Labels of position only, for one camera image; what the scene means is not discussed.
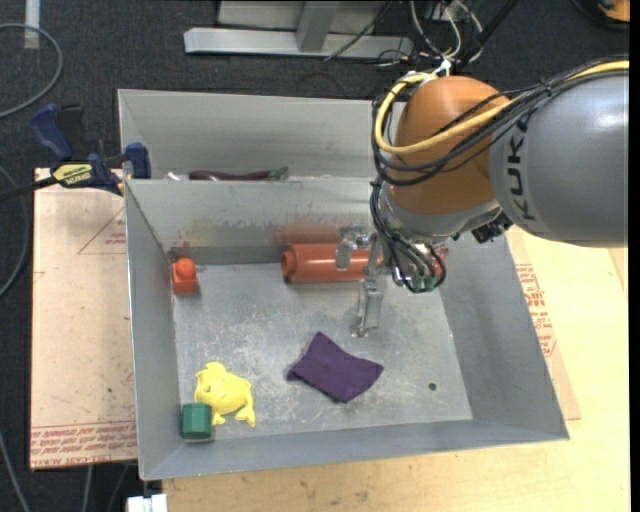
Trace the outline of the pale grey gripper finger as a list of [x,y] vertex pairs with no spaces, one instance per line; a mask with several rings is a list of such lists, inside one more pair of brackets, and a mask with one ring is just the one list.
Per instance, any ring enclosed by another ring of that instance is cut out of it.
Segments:
[[380,278],[360,282],[356,320],[351,326],[353,336],[365,337],[379,327],[385,289],[385,281]]
[[335,265],[338,271],[346,271],[355,251],[370,248],[369,234],[364,225],[351,225],[339,230],[341,240],[335,251]]

